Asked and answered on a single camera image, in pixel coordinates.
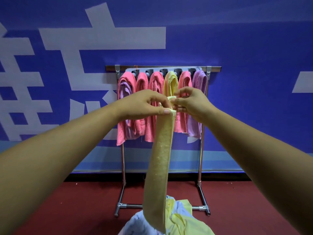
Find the purple cloth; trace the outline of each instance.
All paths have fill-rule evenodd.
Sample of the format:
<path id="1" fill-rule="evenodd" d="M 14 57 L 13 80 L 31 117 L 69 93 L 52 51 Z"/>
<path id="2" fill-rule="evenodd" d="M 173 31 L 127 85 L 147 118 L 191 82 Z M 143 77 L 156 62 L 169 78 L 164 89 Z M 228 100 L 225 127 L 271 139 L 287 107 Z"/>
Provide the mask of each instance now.
<path id="1" fill-rule="evenodd" d="M 200 89 L 204 94 L 206 93 L 208 77 L 202 70 L 195 72 L 193 77 L 193 87 Z M 187 132 L 188 136 L 201 139 L 202 124 L 198 123 L 191 115 L 187 119 Z"/>
<path id="2" fill-rule="evenodd" d="M 120 92 L 119 98 L 122 99 L 128 95 L 132 94 L 132 88 L 126 81 L 120 83 Z M 125 120 L 125 135 L 126 139 L 136 139 L 138 135 L 134 134 L 134 131 L 131 128 L 131 120 Z"/>

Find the left hand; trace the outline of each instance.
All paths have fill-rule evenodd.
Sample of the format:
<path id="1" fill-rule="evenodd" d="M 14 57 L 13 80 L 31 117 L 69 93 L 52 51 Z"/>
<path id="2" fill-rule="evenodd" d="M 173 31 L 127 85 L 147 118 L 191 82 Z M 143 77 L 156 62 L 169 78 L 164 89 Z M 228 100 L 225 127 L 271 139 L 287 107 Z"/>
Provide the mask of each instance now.
<path id="1" fill-rule="evenodd" d="M 163 107 L 152 106 L 151 102 L 160 102 Z M 118 111 L 119 121 L 126 119 L 144 119 L 150 115 L 170 113 L 171 103 L 165 95 L 152 90 L 141 90 L 113 103 Z"/>

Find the left arm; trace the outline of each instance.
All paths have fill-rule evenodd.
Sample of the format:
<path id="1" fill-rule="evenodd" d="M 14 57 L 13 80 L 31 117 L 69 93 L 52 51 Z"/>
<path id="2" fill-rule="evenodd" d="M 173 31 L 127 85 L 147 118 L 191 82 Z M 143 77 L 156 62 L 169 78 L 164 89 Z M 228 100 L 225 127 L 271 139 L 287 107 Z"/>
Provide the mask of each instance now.
<path id="1" fill-rule="evenodd" d="M 166 114 L 170 107 L 151 90 L 32 137 L 0 154 L 0 234 L 10 234 L 57 188 L 119 121 Z"/>

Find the yellow cloth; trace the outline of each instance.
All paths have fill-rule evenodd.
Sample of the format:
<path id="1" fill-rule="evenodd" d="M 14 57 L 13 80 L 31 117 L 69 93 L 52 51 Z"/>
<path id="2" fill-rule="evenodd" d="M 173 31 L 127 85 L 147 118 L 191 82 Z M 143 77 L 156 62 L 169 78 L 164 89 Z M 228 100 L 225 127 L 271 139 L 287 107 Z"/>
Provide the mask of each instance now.
<path id="1" fill-rule="evenodd" d="M 167 73 L 163 83 L 163 94 L 166 96 L 173 96 L 174 92 L 178 90 L 178 79 L 173 71 Z"/>
<path id="2" fill-rule="evenodd" d="M 192 206 L 188 200 L 180 200 L 185 209 L 192 215 Z M 214 235 L 204 222 L 178 213 L 172 214 L 175 200 L 166 200 L 166 234 L 170 235 Z"/>
<path id="3" fill-rule="evenodd" d="M 152 227 L 162 233 L 166 233 L 166 188 L 175 116 L 176 111 L 170 109 L 170 114 L 156 118 L 156 134 L 143 193 L 143 215 Z"/>

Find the blue wall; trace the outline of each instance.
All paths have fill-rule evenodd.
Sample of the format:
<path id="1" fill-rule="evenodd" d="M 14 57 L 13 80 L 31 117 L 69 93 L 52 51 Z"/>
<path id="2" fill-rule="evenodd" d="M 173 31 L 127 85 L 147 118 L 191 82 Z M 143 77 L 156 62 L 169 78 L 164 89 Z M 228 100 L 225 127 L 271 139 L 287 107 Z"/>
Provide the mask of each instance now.
<path id="1" fill-rule="evenodd" d="M 83 74 L 105 73 L 105 65 L 115 64 L 222 66 L 221 73 L 212 74 L 209 81 L 208 98 L 215 106 L 313 153 L 313 90 L 292 93 L 300 72 L 313 73 L 313 0 L 0 0 L 0 23 L 6 29 L 2 40 L 29 38 L 33 49 L 33 55 L 14 55 L 21 72 L 40 73 L 43 85 L 27 90 L 33 101 L 49 100 L 50 111 L 37 111 L 42 125 L 68 122 L 70 99 L 84 105 L 107 104 L 102 98 L 110 89 L 73 89 L 61 49 L 47 44 L 41 30 L 95 28 L 85 9 L 103 3 L 115 27 L 165 27 L 166 45 L 81 48 Z M 0 65 L 0 74 L 5 72 Z M 5 101 L 20 101 L 14 87 L 1 84 L 1 108 Z M 313 89 L 313 81 L 307 84 Z M 13 113 L 14 125 L 27 123 L 22 114 Z M 4 129 L 3 118 L 0 114 L 1 151 L 17 143 L 8 136 L 10 129 Z M 20 139 L 38 130 L 21 131 Z M 115 144 L 115 140 L 102 140 L 75 171 L 120 171 L 120 158 L 115 157 L 120 148 Z M 125 143 L 128 171 L 147 169 L 151 146 L 142 138 Z M 196 171 L 199 149 L 199 140 L 187 143 L 186 135 L 174 133 L 170 171 Z M 241 171 L 208 129 L 204 150 L 205 171 Z"/>

